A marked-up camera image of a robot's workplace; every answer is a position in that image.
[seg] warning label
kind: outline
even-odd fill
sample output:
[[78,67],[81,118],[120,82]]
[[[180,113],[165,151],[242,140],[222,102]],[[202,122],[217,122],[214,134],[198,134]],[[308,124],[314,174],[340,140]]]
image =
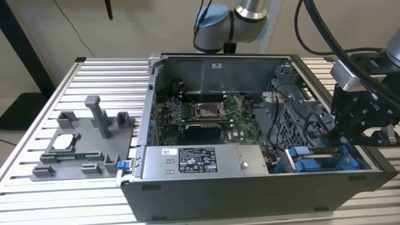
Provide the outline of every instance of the warning label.
[[214,148],[182,148],[180,149],[181,173],[213,173],[217,172],[217,159]]

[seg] black pole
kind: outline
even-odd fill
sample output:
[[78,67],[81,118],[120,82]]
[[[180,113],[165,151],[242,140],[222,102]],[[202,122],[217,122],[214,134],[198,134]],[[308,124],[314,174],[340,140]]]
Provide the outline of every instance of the black pole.
[[26,130],[56,88],[5,0],[0,0],[0,29],[41,91],[20,94],[0,116],[0,129]]
[[224,43],[224,53],[236,53],[237,43]]
[[5,0],[0,0],[0,28],[42,96],[49,99],[56,88]]

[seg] cable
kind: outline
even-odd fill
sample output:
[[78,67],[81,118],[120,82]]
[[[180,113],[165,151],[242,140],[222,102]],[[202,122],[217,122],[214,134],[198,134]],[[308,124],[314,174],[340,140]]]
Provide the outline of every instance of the cable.
[[[317,118],[318,122],[310,121],[312,116],[314,116]],[[314,147],[313,143],[309,140],[309,136],[308,136],[309,134],[308,134],[308,131],[306,131],[306,129],[310,126],[312,123],[317,123],[324,128],[326,133],[329,133],[329,129],[328,129],[326,125],[324,124],[324,121],[321,120],[320,115],[316,112],[310,112],[308,114],[306,118],[305,118],[305,121],[304,121],[302,135],[304,135],[304,138],[305,138],[306,142],[309,143],[309,145],[312,147]]]
[[200,30],[200,24],[204,22],[204,19],[205,19],[206,13],[208,13],[208,9],[210,7],[210,3],[212,3],[212,0],[209,0],[209,2],[208,2],[208,5],[206,5],[206,7],[205,7],[205,9],[201,13],[198,21],[196,21],[197,24],[194,26],[196,28],[194,28],[194,36],[193,36],[193,46],[196,46],[194,40],[196,40],[196,36],[197,36],[198,30]]
[[[308,46],[305,45],[301,37],[300,37],[300,32],[298,32],[298,12],[300,12],[301,4],[302,4],[302,0],[298,0],[297,7],[296,7],[296,12],[294,12],[294,34],[296,34],[296,38],[298,40],[298,43],[300,43],[301,47],[310,54],[314,54],[314,55],[333,55],[334,52],[317,52],[317,51],[309,49]],[[352,48],[352,49],[344,50],[344,52],[346,52],[346,53],[362,52],[362,51],[378,52],[380,50],[381,50],[381,48]]]
[[70,24],[70,26],[72,26],[72,28],[73,28],[73,30],[74,30],[74,33],[76,33],[77,37],[80,38],[80,42],[81,42],[82,45],[86,47],[88,51],[90,52],[90,54],[92,54],[92,56],[93,56],[93,58],[94,58],[96,56],[94,56],[92,50],[89,49],[89,47],[86,46],[86,44],[84,43],[84,41],[81,40],[80,34],[78,34],[78,32],[77,32],[77,30],[76,30],[76,28],[74,28],[74,26],[73,26],[70,20],[68,19],[65,13],[62,12],[62,9],[61,9],[60,5],[57,4],[56,0],[52,0],[52,1],[54,2],[54,4],[56,4],[56,6],[57,6],[57,8],[58,8],[58,10],[60,10],[60,12],[61,12],[61,14],[64,15],[66,21],[69,22],[69,24]]
[[397,97],[390,91],[386,85],[376,81],[374,78],[357,66],[357,64],[350,60],[349,56],[344,52],[341,46],[338,45],[325,22],[320,16],[320,13],[316,9],[314,3],[312,0],[304,0],[304,5],[309,14],[309,17],[313,21],[317,30],[324,37],[326,44],[329,45],[332,51],[334,52],[337,58],[341,60],[350,72],[360,78],[360,81],[364,87],[368,87],[369,90],[374,90],[396,107],[400,109],[400,97]]
[[269,127],[269,130],[268,130],[268,133],[266,133],[266,141],[269,142],[269,144],[272,145],[272,147],[276,149],[276,150],[280,150],[281,152],[284,151],[284,149],[277,146],[272,140],[270,140],[270,133],[272,133],[272,130],[273,130],[273,127],[276,125],[276,122],[277,122],[277,116],[278,116],[278,113],[280,113],[280,100],[277,98],[277,92],[274,92],[274,114],[273,114],[273,120],[272,120],[272,125]]
[[13,145],[13,146],[17,146],[14,143],[10,143],[10,142],[8,142],[8,141],[5,141],[5,140],[2,140],[2,139],[0,139],[0,142],[4,142],[4,143],[10,144],[10,145]]
[[204,4],[204,0],[201,0],[200,9],[198,9],[198,12],[197,12],[197,15],[196,15],[196,21],[194,21],[194,26],[193,26],[193,34],[196,33],[197,21],[198,21],[198,16],[200,16],[200,11],[201,11],[201,8],[202,8],[202,4]]

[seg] blue tab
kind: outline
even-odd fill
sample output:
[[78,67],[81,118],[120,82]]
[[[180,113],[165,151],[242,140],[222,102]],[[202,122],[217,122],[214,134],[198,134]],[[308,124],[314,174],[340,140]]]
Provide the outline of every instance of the blue tab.
[[306,146],[296,146],[294,150],[296,150],[297,155],[309,155],[310,154],[310,150]]

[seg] slotted aluminum surface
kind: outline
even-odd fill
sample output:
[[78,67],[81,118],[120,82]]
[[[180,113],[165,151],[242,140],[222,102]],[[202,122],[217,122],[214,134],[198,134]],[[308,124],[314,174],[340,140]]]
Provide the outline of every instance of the slotted aluminum surface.
[[[304,62],[328,90],[333,91],[334,81],[329,75],[332,63],[320,58],[304,58]],[[124,110],[140,121],[140,105],[144,102],[148,76],[146,59],[88,59],[85,63],[73,65],[49,101],[48,110],[38,115],[1,167],[0,175],[5,173],[0,182],[0,224],[137,224],[113,179],[32,182],[29,175],[54,133],[54,118],[60,110],[73,110],[78,117],[89,117],[90,112],[82,109],[81,103],[86,95],[98,94],[101,107],[109,116]],[[136,145],[137,129],[138,123],[134,127],[132,146]],[[400,170],[400,150],[386,148],[380,151]],[[177,224],[370,225],[398,224],[398,221],[400,176],[377,191],[357,194],[330,213]]]

